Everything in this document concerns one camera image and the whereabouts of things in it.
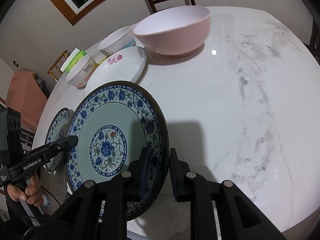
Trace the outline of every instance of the white marble surface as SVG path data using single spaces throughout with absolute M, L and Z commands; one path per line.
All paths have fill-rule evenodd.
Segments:
M 267 12 L 208 8 L 212 25 L 205 45 L 181 59 L 148 51 L 138 84 L 160 105 L 180 160 L 207 179 L 234 181 L 284 231 L 320 206 L 320 67 Z M 96 54 L 97 45 L 88 51 Z M 63 107 L 75 110 L 83 98 L 84 90 L 62 76 L 34 147 L 44 143 L 55 114 Z M 128 229 L 159 240 L 184 239 L 189 209 L 174 201 L 167 179 L 155 203 Z

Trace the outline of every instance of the blue and white plate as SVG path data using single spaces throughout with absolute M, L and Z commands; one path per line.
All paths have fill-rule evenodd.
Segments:
M 62 108 L 52 120 L 47 136 L 45 138 L 45 144 L 57 141 L 66 136 L 68 126 L 70 123 L 71 114 L 68 108 Z M 45 164 L 47 171 L 54 171 L 63 158 L 63 154 L 59 153 L 52 158 L 49 163 Z
M 104 84 L 90 93 L 76 109 L 68 135 L 79 142 L 65 156 L 71 190 L 84 181 L 96 183 L 126 171 L 131 161 L 148 147 L 150 164 L 147 192 L 141 202 L 128 202 L 128 220 L 143 214 L 158 196 L 169 165 L 167 126 L 154 98 L 127 81 Z M 104 212 L 104 202 L 100 216 Z

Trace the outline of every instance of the pink flower pattern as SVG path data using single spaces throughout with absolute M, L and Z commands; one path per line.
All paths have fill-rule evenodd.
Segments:
M 108 58 L 108 62 L 110 63 L 110 65 L 112 65 L 113 63 L 117 63 L 122 58 L 123 58 L 123 56 L 121 54 L 119 54 L 117 57 Z

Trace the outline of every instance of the stacked plates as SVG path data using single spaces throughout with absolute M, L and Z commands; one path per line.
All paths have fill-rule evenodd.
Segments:
M 147 54 L 141 47 L 122 49 L 102 62 L 90 77 L 85 96 L 108 82 L 124 80 L 137 82 L 146 65 Z
M 68 108 L 63 108 L 56 114 L 47 132 L 45 144 L 57 141 L 66 136 L 70 118 L 71 114 Z M 57 156 L 53 157 L 49 163 L 45 164 L 47 171 L 54 171 L 61 162 L 62 158 L 62 153 L 59 153 Z

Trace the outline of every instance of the floral pattern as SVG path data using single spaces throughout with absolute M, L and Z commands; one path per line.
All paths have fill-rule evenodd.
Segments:
M 114 125 L 101 127 L 90 144 L 90 160 L 101 175 L 116 175 L 127 157 L 127 143 L 121 130 Z
M 70 122 L 70 111 L 68 108 L 63 108 L 61 109 L 57 114 L 56 116 L 54 117 L 54 119 L 52 120 L 51 122 L 51 125 L 49 127 L 49 130 L 47 132 L 47 136 L 45 138 L 45 144 L 47 143 L 50 143 L 50 142 L 54 142 L 54 141 L 57 141 L 59 139 L 62 139 L 66 133 L 67 133 L 67 129 L 64 131 L 64 130 L 60 130 L 56 136 L 54 136 L 55 132 L 56 132 L 56 128 L 57 128 L 57 125 L 59 122 L 61 121 L 65 121 L 65 122 Z M 53 171 L 57 164 L 60 162 L 60 158 L 52 158 L 50 160 L 50 162 L 48 162 L 45 167 L 48 171 Z
M 119 54 L 117 57 L 108 58 L 108 62 L 110 63 L 110 65 L 112 65 L 113 63 L 117 63 L 118 61 L 120 61 L 122 58 L 123 56 Z
M 139 117 L 141 121 L 143 129 L 145 130 L 147 147 L 150 152 L 150 164 L 148 168 L 146 194 L 141 202 L 128 202 L 127 215 L 130 216 L 147 203 L 148 198 L 150 198 L 152 194 L 152 190 L 156 187 L 158 177 L 159 177 L 159 171 L 161 169 L 162 154 L 163 154 L 161 133 L 160 133 L 160 128 L 158 126 L 157 116 L 152 106 L 148 102 L 148 100 L 139 91 L 129 86 L 124 86 L 124 85 L 105 86 L 104 88 L 101 88 L 97 91 L 92 92 L 86 98 L 86 100 L 81 103 L 71 122 L 68 135 L 79 136 L 81 132 L 81 128 L 84 125 L 87 118 L 90 116 L 90 114 L 94 113 L 95 109 L 97 109 L 98 107 L 110 102 L 122 103 L 124 105 L 127 105 L 132 111 L 135 112 L 135 114 Z M 119 150 L 120 145 L 118 146 L 116 144 L 111 143 L 112 142 L 111 135 L 114 137 L 118 136 L 117 138 L 119 138 L 119 136 L 121 137 L 119 130 L 114 129 L 114 131 L 112 131 L 111 128 L 110 130 L 106 128 L 103 134 L 100 134 L 100 131 L 97 131 L 92 140 L 93 152 L 94 152 L 94 149 L 96 149 L 96 154 L 99 154 L 99 156 L 92 157 L 92 162 L 94 164 L 97 162 L 98 164 L 95 164 L 95 165 L 98 165 L 98 166 L 102 163 L 103 165 L 108 165 L 108 169 L 110 168 L 109 161 L 107 161 L 106 164 L 105 164 L 105 161 L 108 159 L 108 157 L 110 157 L 110 152 L 112 156 L 112 152 L 115 150 L 117 151 L 117 153 L 115 152 L 117 155 L 118 152 L 121 152 L 121 149 L 122 149 L 121 148 Z M 68 172 L 70 187 L 73 191 L 76 191 L 83 184 L 83 180 L 81 178 L 81 174 L 79 173 L 78 165 L 77 165 L 77 147 L 74 147 L 73 149 L 71 149 L 69 156 L 67 156 L 66 162 L 67 162 L 67 172 Z M 101 216 L 103 215 L 103 211 L 104 211 L 104 202 L 102 203 L 102 208 L 100 211 Z

